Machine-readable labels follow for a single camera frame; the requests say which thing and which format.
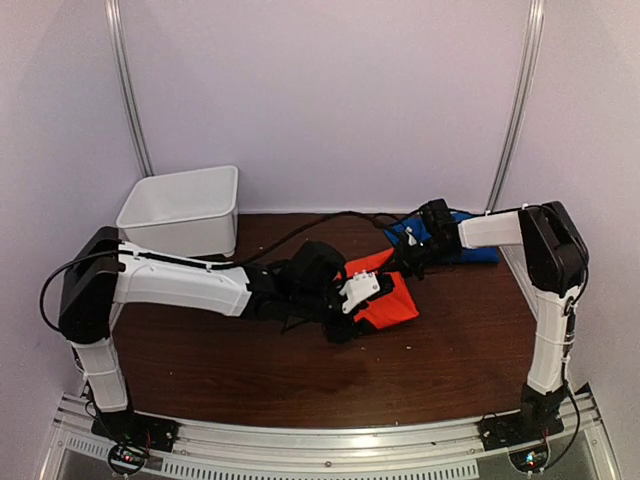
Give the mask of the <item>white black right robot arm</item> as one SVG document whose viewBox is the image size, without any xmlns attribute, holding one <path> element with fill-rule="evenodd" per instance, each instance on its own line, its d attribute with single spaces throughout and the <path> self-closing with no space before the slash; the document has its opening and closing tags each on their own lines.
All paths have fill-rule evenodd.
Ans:
<svg viewBox="0 0 640 480">
<path fill-rule="evenodd" d="M 457 220 L 442 199 L 419 210 L 429 237 L 397 232 L 383 268 L 421 278 L 426 268 L 465 250 L 520 246 L 537 302 L 532 363 L 522 389 L 528 406 L 513 419 L 519 440 L 535 440 L 551 424 L 549 409 L 568 395 L 567 363 L 575 338 L 575 313 L 588 283 L 589 253 L 560 201 L 521 206 Z"/>
</svg>

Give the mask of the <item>blue pleated skirt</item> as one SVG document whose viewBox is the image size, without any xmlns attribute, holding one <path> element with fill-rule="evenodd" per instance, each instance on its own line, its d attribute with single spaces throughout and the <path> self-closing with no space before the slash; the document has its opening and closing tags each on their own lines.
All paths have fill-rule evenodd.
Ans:
<svg viewBox="0 0 640 480">
<path fill-rule="evenodd" d="M 417 241 L 426 241 L 431 237 L 423 221 L 418 216 L 398 221 L 392 224 L 390 228 L 394 232 L 406 232 L 410 229 L 411 234 Z M 459 253 L 448 254 L 432 261 L 435 265 L 471 263 L 497 264 L 499 262 L 500 255 L 494 247 L 462 249 Z"/>
</svg>

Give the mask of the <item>orange t-shirt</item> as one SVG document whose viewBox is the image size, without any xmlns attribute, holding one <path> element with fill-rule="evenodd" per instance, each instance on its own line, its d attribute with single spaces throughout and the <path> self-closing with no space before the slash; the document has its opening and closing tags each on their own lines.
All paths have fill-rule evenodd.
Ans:
<svg viewBox="0 0 640 480">
<path fill-rule="evenodd" d="M 348 261 L 346 274 L 351 278 L 363 271 L 376 272 L 392 256 L 392 253 L 393 249 L 389 248 L 376 254 Z M 391 272 L 390 278 L 393 282 L 393 290 L 380 298 L 368 300 L 368 306 L 354 315 L 354 321 L 362 331 L 386 329 L 412 320 L 419 315 L 402 274 Z"/>
</svg>

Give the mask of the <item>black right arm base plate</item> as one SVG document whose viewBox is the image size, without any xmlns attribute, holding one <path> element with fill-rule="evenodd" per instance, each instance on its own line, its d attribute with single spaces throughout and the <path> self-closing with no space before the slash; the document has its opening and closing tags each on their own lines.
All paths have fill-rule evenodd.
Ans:
<svg viewBox="0 0 640 480">
<path fill-rule="evenodd" d="M 541 443 L 551 435 L 564 431 L 558 408 L 549 414 L 536 416 L 535 408 L 525 402 L 521 409 L 497 414 L 485 414 L 476 423 L 485 451 L 510 448 L 526 443 Z"/>
</svg>

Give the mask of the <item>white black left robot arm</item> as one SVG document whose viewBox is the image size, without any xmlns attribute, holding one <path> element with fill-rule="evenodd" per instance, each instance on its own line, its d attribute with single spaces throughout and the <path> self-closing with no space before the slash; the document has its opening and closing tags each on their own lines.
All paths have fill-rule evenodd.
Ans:
<svg viewBox="0 0 640 480">
<path fill-rule="evenodd" d="M 330 245 L 308 241 L 290 258 L 212 262 L 155 252 L 100 228 L 64 269 L 58 329 L 77 353 L 106 429 L 123 444 L 144 424 L 134 415 L 111 338 L 126 304 L 169 305 L 248 320 L 320 324 L 333 342 L 351 339 L 346 262 Z"/>
</svg>

